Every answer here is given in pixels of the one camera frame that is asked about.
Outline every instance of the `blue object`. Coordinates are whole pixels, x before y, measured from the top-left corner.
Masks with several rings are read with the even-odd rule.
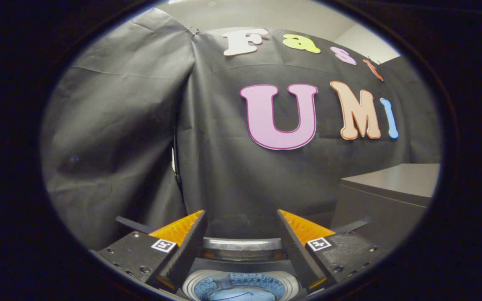
[[[276,296],[259,288],[233,288],[215,291],[207,301],[276,301]]]
[[[390,125],[390,138],[397,139],[399,133],[397,132],[397,126],[395,125],[394,113],[392,112],[392,104],[387,99],[381,98],[380,102],[384,105],[386,111],[386,117],[388,118],[388,124]]]
[[[262,274],[230,273],[233,286],[256,286],[269,290],[277,299],[285,294],[285,286],[275,278]]]
[[[200,300],[205,300],[208,293],[216,289],[218,289],[218,286],[215,280],[213,280],[212,277],[208,277],[195,286],[195,295],[197,295],[197,298]]]

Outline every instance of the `colorful foam letter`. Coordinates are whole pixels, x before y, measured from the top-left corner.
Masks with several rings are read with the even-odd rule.
[[[276,128],[274,124],[273,97],[278,88],[259,84],[241,89],[246,99],[246,118],[250,137],[259,145],[270,149],[295,149],[306,145],[315,135],[315,106],[313,96],[317,88],[310,84],[292,84],[287,88],[297,97],[299,126],[290,132]]]
[[[381,98],[380,102],[384,105],[384,110],[386,111],[386,117],[388,118],[388,124],[390,125],[390,134],[391,139],[397,139],[399,137],[399,133],[397,132],[397,126],[395,125],[394,113],[392,112],[392,104],[387,99]]]
[[[222,36],[224,38],[228,38],[228,49],[224,51],[224,55],[253,53],[258,48],[256,46],[250,46],[249,42],[260,45],[262,43],[262,36],[260,36],[260,34],[268,34],[268,32],[260,28],[223,34]]]
[[[341,136],[343,139],[352,140],[360,135],[371,139],[380,138],[379,123],[375,106],[373,105],[373,95],[365,90],[360,90],[360,103],[354,96],[351,89],[342,82],[331,82],[331,87],[336,90],[340,97],[343,113],[343,128]]]
[[[284,34],[285,40],[283,40],[284,45],[289,48],[308,50],[311,53],[318,54],[321,49],[317,48],[312,40],[304,36],[298,36],[296,34]]]
[[[364,63],[367,64],[367,66],[371,69],[371,72],[373,72],[375,76],[377,76],[380,80],[384,82],[384,78],[380,76],[380,74],[377,72],[377,69],[375,68],[375,66],[373,66],[373,64],[370,61],[368,61],[367,59],[364,59]]]
[[[350,57],[350,55],[347,53],[347,51],[341,49],[341,48],[337,48],[337,47],[331,47],[331,50],[336,54],[336,57],[338,57],[338,59],[348,63],[348,64],[351,64],[351,65],[356,65],[356,61]]]

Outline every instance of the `white wall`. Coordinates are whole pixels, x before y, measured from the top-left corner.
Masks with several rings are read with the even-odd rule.
[[[179,0],[156,6],[201,31],[225,27],[277,27],[323,38],[375,63],[398,57],[392,47],[342,13],[313,0]]]
[[[156,6],[186,27],[276,27],[333,41],[356,22],[312,0],[181,0]]]
[[[369,57],[375,63],[382,64],[400,56],[392,46],[360,24],[352,26],[334,42]]]

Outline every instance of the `wrinkled fabric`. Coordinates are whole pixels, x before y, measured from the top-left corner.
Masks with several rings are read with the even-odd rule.
[[[187,214],[172,142],[194,63],[191,34],[154,9],[94,42],[55,88],[41,136],[44,179],[87,248],[126,234],[117,215],[159,228]]]
[[[409,134],[411,127],[417,128],[417,133],[430,121],[416,119],[412,125],[408,114],[414,114],[416,106],[432,99],[398,93],[394,85],[406,83],[380,81],[363,62],[367,58],[302,33],[264,28],[269,34],[262,36],[256,52],[223,55],[228,49],[224,33],[251,28],[257,27],[216,29],[192,40],[196,63],[183,96],[177,128],[179,148],[183,150],[179,162],[187,209],[208,210],[206,235],[212,237],[278,237],[277,209],[328,227],[341,178],[415,163],[411,146],[416,142],[415,136]],[[285,46],[284,34],[310,38],[321,53]],[[331,46],[346,50],[357,65],[338,59]],[[382,66],[378,71],[385,76]],[[358,99],[361,89],[373,94],[381,130],[379,139],[341,137],[341,103],[331,81],[344,82]],[[315,137],[292,150],[272,150],[256,144],[247,130],[246,101],[239,95],[242,88],[255,84],[279,88],[273,98],[274,120],[283,131],[294,130],[298,125],[296,98],[287,87],[317,87]],[[380,98],[392,103],[398,139],[388,135],[390,126]],[[438,149],[432,143],[419,144],[428,145],[425,151],[437,158]]]
[[[224,28],[195,36],[166,13],[149,10],[96,40],[55,88],[42,127],[46,188],[61,220],[84,246],[98,250],[127,234],[117,215],[159,228],[204,209],[206,236],[278,237],[283,209],[329,227],[341,178],[401,163],[436,163],[440,137],[432,97],[403,68],[377,66],[317,37],[264,28],[254,53],[226,57]],[[284,34],[310,38],[315,54],[283,44]],[[357,65],[330,50],[346,50]],[[331,81],[359,99],[373,94],[381,137],[345,140]],[[272,84],[276,127],[298,126],[291,84],[311,84],[316,133],[303,147],[272,150],[247,129],[242,88]],[[392,104],[398,139],[390,139],[380,98]],[[180,191],[172,171],[174,134]]]

